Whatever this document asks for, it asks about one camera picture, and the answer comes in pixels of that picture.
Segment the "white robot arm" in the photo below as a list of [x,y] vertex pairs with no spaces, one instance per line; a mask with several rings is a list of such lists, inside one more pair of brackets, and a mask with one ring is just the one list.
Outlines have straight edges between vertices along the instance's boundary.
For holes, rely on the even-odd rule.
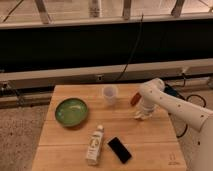
[[213,110],[168,95],[164,89],[165,83],[160,78],[139,86],[139,94],[142,96],[140,117],[149,116],[158,105],[185,121],[200,133],[193,171],[213,171]]

